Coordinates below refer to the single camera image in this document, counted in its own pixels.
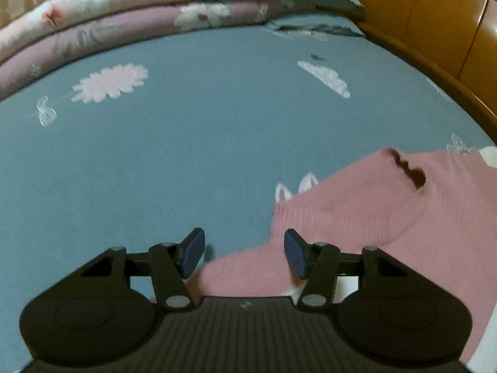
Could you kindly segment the pink and white knit sweater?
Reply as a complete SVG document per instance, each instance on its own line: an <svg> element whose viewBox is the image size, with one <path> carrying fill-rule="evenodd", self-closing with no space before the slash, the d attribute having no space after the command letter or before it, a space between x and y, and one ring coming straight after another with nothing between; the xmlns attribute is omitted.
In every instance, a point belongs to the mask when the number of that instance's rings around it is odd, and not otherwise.
<svg viewBox="0 0 497 373"><path fill-rule="evenodd" d="M383 149L297 195L278 194L267 244L209 262L188 281L194 298L295 296L303 287L283 238L345 253L375 246L458 297L472 315L462 360L496 369L496 149L405 154Z"/></svg>

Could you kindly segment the blue floral bed sheet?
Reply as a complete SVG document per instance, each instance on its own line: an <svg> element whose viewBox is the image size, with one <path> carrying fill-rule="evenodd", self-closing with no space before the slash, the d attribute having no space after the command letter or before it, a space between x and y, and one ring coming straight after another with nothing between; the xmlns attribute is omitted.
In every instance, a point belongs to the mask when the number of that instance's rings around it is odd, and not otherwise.
<svg viewBox="0 0 497 373"><path fill-rule="evenodd" d="M206 232L206 260L264 244L296 192L384 147L490 136L424 74L360 36L263 25L172 35L67 65L1 103L1 369L19 314L109 247Z"/></svg>

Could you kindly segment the mauve floral folded quilt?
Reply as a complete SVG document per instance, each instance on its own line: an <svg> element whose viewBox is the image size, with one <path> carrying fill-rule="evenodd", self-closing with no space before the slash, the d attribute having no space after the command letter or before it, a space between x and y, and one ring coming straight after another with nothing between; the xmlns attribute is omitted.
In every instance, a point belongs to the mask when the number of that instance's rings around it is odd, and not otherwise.
<svg viewBox="0 0 497 373"><path fill-rule="evenodd" d="M44 37L7 59L1 65L1 98L68 63L122 45L195 30L261 25L315 10L314 4L295 0L207 0L112 14Z"/></svg>

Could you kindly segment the wooden headboard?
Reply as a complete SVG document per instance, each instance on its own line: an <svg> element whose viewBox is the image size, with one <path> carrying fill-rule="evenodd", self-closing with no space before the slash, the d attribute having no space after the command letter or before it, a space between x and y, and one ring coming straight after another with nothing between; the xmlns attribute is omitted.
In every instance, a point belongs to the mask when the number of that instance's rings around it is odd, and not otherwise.
<svg viewBox="0 0 497 373"><path fill-rule="evenodd" d="M496 138L496 0L360 0L359 27Z"/></svg>

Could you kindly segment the blue lower pillow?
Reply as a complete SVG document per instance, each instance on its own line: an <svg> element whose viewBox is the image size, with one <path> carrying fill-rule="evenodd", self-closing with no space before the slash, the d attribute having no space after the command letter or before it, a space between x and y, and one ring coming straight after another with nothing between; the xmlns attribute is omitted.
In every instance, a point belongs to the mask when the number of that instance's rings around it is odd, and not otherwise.
<svg viewBox="0 0 497 373"><path fill-rule="evenodd" d="M328 13L294 14L271 19L266 27L281 37L310 37L326 41L329 35L365 37L359 27L345 16Z"/></svg>

